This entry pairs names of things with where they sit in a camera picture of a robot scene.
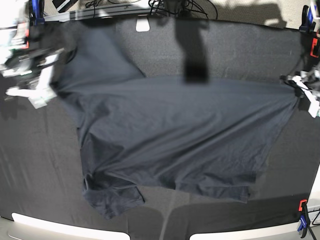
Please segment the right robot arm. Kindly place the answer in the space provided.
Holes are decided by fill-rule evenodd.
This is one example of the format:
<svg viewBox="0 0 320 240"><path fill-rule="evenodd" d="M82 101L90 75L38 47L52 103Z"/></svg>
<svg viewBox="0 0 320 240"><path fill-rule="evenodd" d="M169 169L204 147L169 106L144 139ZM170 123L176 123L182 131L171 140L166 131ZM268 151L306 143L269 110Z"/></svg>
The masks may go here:
<svg viewBox="0 0 320 240"><path fill-rule="evenodd" d="M50 42L44 8L43 0L0 2L0 74L16 81L7 96L44 102L56 97L51 82L64 49Z"/></svg>

